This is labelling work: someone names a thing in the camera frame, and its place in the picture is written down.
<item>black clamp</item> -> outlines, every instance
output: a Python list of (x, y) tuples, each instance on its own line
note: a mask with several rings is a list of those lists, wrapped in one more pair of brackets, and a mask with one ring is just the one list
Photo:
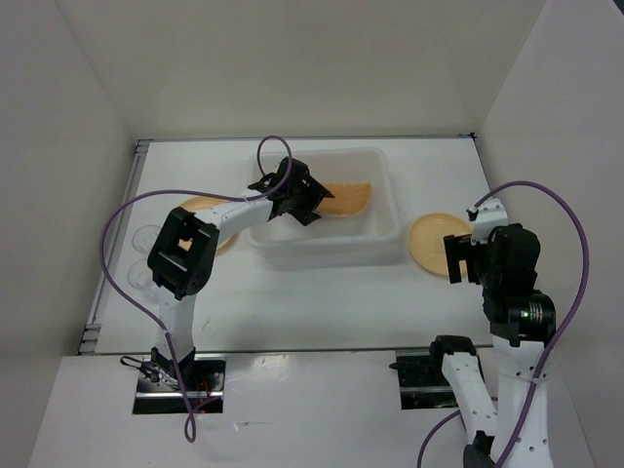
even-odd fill
[[(289, 158), (280, 163), (277, 173), (265, 175), (261, 180), (251, 184), (248, 188), (265, 193), (275, 187), (286, 175)], [(320, 218), (315, 213), (324, 198), (334, 198), (332, 193), (321, 182), (310, 175), (305, 163), (292, 159), (289, 178), (281, 185), (277, 192), (268, 197), (273, 202), (271, 218), (288, 213), (304, 226)]]
[(477, 356), (477, 348), (475, 348), (475, 345), (468, 336), (455, 336), (451, 334), (436, 336), (436, 340), (429, 346), (432, 370), (442, 373), (442, 361), (445, 355), (452, 355), (455, 353), (469, 353), (471, 356)]
[[(211, 277), (218, 245), (218, 229), (184, 208), (171, 210), (147, 258), (154, 283), (182, 300), (198, 293)], [(183, 249), (180, 241), (192, 241)]]

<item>translucent plastic container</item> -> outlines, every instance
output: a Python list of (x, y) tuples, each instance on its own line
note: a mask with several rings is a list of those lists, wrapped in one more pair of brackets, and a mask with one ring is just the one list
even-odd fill
[[(394, 200), (386, 155), (376, 148), (295, 152), (294, 158), (324, 182), (370, 182), (367, 209), (344, 217), (322, 217), (302, 226), (285, 214), (245, 232), (249, 244), (276, 267), (388, 264), (401, 257), (401, 223)], [(262, 156), (265, 171), (273, 170), (284, 153)], [(255, 157), (250, 160), (250, 182), (261, 177)]]

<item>white table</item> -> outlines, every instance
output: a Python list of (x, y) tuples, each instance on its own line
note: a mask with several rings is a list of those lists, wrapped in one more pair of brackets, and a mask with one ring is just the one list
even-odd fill
[[(482, 349), (495, 395), (494, 351)], [(137, 372), (114, 356), (64, 358), (30, 468), (413, 468), (431, 427), (450, 409), (401, 410), (391, 351), (226, 357), (223, 414), (132, 415)], [(592, 468), (556, 360), (549, 439), (555, 466)], [(466, 434), (455, 419), (425, 453), (425, 468), (460, 468)]]
[[(292, 149), (375, 146), (388, 157), (401, 222), (431, 212), (465, 215), (488, 191), (471, 138), (293, 139)], [(246, 186), (247, 164), (257, 140), (152, 142), (137, 193), (187, 188), (237, 195)], [(266, 150), (283, 150), (270, 142)], [(115, 279), (138, 300), (128, 270), (141, 255), (132, 247), (145, 224), (162, 224), (187, 199), (165, 196), (133, 207), (128, 229), (115, 248)], [(97, 307), (98, 353), (146, 353), (155, 326), (108, 286)], [(373, 349), (427, 346), (440, 333), (464, 334), (489, 344), (481, 289), (450, 285), (420, 268), (407, 243), (393, 265), (317, 268), (297, 272), (267, 267), (240, 236), (220, 253), (213, 276), (197, 298), (195, 344), (200, 351)]]

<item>round orange plate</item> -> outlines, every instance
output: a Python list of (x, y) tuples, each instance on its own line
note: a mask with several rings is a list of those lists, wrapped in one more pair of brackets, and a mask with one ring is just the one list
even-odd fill
[[(420, 266), (436, 275), (448, 276), (445, 236), (470, 234), (472, 229), (463, 219), (447, 213), (430, 213), (417, 219), (409, 230), (409, 252)], [(461, 263), (461, 272), (466, 266)]]

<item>orange plate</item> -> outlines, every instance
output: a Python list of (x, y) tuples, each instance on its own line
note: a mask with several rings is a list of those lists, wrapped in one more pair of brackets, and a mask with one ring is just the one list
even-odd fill
[[(183, 207), (188, 212), (195, 213), (195, 212), (199, 212), (200, 210), (207, 210), (208, 208), (214, 208), (217, 205), (220, 205), (221, 203), (225, 203), (225, 200), (219, 200), (217, 198), (211, 198), (211, 197), (194, 197), (194, 198), (189, 198), (180, 206)], [(216, 249), (220, 250), (223, 246), (225, 246), (228, 242), (232, 240), (232, 237), (228, 237), (225, 241), (221, 242), (216, 247)], [(191, 247), (190, 242), (180, 241), (179, 244), (183, 249), (186, 249), (186, 250), (189, 250)]]
[[(463, 219), (447, 213), (430, 213), (417, 219), (409, 230), (409, 252), (420, 266), (436, 275), (448, 276), (444, 237), (470, 234), (472, 229)], [(461, 273), (466, 265), (461, 263)]]

